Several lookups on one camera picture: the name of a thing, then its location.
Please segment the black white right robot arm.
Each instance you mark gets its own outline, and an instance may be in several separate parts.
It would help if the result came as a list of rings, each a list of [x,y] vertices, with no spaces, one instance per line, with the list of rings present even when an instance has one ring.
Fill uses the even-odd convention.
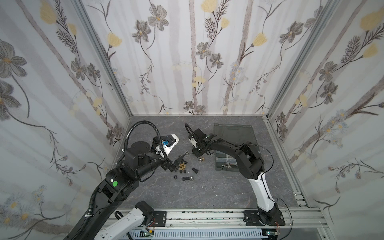
[[[265,161],[259,145],[251,142],[233,143],[214,134],[206,135],[200,129],[193,131],[188,124],[185,128],[189,134],[189,141],[193,145],[192,152],[196,157],[219,151],[236,160],[239,172],[249,180],[257,199],[258,212],[256,217],[250,217],[248,223],[258,226],[284,226],[285,220],[278,204],[272,198],[265,175]]]

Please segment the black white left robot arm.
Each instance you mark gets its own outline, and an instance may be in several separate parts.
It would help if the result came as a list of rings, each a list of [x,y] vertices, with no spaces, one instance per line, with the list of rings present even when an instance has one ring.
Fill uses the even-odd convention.
[[[161,145],[139,141],[126,148],[121,161],[95,188],[88,209],[65,238],[118,240],[130,230],[149,224],[154,217],[154,210],[141,201],[124,217],[105,227],[109,217],[139,187],[146,174],[159,166],[170,172],[176,169],[176,164],[169,160],[168,154],[178,143],[179,139],[172,134],[166,136]]]

